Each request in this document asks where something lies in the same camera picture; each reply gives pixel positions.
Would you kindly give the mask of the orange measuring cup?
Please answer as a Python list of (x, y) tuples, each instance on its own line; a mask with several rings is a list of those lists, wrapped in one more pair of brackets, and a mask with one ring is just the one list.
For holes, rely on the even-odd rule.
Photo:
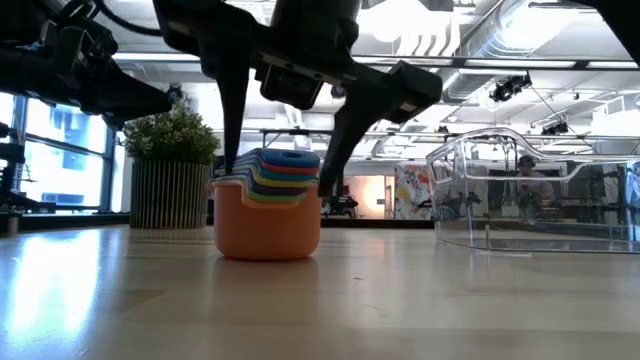
[(296, 203), (259, 203), (238, 181), (213, 185), (214, 243), (227, 258), (283, 261), (309, 257), (321, 229), (321, 198), (315, 186)]

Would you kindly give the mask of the black background machine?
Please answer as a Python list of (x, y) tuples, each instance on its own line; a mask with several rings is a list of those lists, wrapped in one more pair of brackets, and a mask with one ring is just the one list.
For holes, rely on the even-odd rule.
[(358, 202), (352, 196), (330, 196), (323, 200), (321, 214), (329, 216), (357, 217)]

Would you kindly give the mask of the silver ventilation duct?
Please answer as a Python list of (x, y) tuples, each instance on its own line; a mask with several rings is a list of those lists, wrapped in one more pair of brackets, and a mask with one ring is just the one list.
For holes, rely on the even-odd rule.
[[(557, 36), (577, 13), (568, 9), (532, 7), (541, 0), (500, 0), (455, 54), (460, 57), (526, 58)], [(442, 69), (442, 100), (461, 103), (491, 81), (488, 74)]]

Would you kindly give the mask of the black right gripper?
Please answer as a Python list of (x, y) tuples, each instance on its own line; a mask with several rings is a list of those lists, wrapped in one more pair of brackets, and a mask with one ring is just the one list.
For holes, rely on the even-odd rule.
[(386, 71), (356, 62), (361, 0), (276, 0), (267, 25), (225, 0), (153, 0), (164, 41), (199, 58), (219, 88), (224, 122), (224, 166), (237, 157), (248, 80), (262, 64), (323, 85), (347, 89), (320, 172), (318, 195), (330, 195), (355, 147), (381, 119), (406, 122), (441, 99), (442, 79), (399, 61)]

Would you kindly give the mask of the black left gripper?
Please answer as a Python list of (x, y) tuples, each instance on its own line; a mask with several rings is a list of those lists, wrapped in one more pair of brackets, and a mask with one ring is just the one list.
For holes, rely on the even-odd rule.
[(127, 75), (112, 60), (117, 45), (111, 31), (95, 21), (97, 0), (29, 0), (29, 4), (41, 21), (41, 34), (31, 46), (41, 57), (31, 98), (99, 109), (113, 130), (172, 109), (165, 92)]

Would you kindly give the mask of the blue measuring cup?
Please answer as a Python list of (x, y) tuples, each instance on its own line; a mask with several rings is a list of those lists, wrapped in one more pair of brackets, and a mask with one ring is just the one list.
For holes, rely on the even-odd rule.
[(236, 158), (236, 162), (248, 160), (251, 157), (258, 157), (263, 162), (284, 167), (315, 168), (320, 164), (320, 158), (313, 152), (256, 148)]

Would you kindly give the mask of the black aluminium rig frame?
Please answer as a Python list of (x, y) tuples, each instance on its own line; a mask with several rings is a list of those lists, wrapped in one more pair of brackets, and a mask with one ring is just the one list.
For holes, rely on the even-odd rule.
[(593, 59), (538, 58), (469, 58), (433, 56), (354, 55), (353, 59), (368, 66), (391, 66), (399, 61), (426, 68), (529, 69), (548, 71), (640, 71), (633, 61)]

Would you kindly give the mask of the person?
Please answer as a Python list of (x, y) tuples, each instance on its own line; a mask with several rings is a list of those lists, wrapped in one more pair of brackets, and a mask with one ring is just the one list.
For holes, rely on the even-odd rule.
[(530, 156), (523, 155), (518, 161), (518, 177), (516, 181), (516, 195), (521, 215), (534, 218), (543, 205), (549, 205), (555, 200), (553, 186), (549, 181), (543, 181), (544, 174), (535, 170), (536, 163)]

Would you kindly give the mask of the black background table frame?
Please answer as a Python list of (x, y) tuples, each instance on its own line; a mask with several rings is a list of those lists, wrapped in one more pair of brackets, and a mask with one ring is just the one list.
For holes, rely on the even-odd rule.
[(262, 147), (268, 148), (274, 142), (277, 142), (281, 136), (288, 136), (293, 139), (293, 145), (295, 150), (307, 150), (312, 151), (312, 139), (319, 137), (321, 140), (325, 140), (332, 134), (331, 130), (318, 130), (318, 129), (303, 129), (303, 128), (290, 128), (290, 129), (259, 129), (258, 132), (262, 135)]

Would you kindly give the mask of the black track light cluster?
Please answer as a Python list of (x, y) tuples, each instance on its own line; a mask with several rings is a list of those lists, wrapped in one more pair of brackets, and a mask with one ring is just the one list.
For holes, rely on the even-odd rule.
[(532, 85), (529, 74), (523, 76), (511, 76), (507, 80), (498, 82), (489, 93), (489, 98), (495, 103), (507, 102), (525, 88)]

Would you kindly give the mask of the teal measuring cup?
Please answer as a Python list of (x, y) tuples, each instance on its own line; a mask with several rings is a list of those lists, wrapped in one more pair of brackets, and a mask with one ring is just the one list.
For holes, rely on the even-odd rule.
[(255, 165), (245, 165), (245, 166), (240, 166), (240, 167), (233, 167), (232, 172), (234, 171), (239, 171), (241, 169), (254, 169), (257, 170), (259, 173), (261, 173), (263, 176), (265, 177), (269, 177), (269, 178), (273, 178), (273, 179), (282, 179), (282, 180), (307, 180), (307, 179), (311, 179), (311, 178), (317, 178), (317, 174), (316, 175), (297, 175), (297, 174), (287, 174), (287, 173), (274, 173), (274, 172), (269, 172), (266, 171), (264, 169), (258, 168)]

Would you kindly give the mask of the clear plastic basket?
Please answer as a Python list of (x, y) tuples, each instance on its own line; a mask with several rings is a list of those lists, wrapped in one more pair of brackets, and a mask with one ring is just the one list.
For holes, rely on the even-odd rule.
[[(555, 200), (521, 215), (518, 161)], [(426, 158), (438, 240), (485, 251), (640, 254), (640, 138), (522, 136), (508, 128), (447, 137)]]

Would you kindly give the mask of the potted plant in ribbed pot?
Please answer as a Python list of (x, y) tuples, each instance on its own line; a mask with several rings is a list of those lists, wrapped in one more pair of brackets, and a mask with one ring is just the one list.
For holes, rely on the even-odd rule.
[(124, 147), (132, 159), (129, 225), (196, 229), (206, 225), (211, 166), (220, 140), (184, 101), (128, 122)]

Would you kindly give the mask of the colourful wall poster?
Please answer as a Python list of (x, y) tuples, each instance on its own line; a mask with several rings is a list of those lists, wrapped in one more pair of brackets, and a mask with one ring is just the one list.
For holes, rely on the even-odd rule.
[(425, 165), (399, 163), (394, 166), (394, 216), (397, 220), (430, 220), (429, 173)]

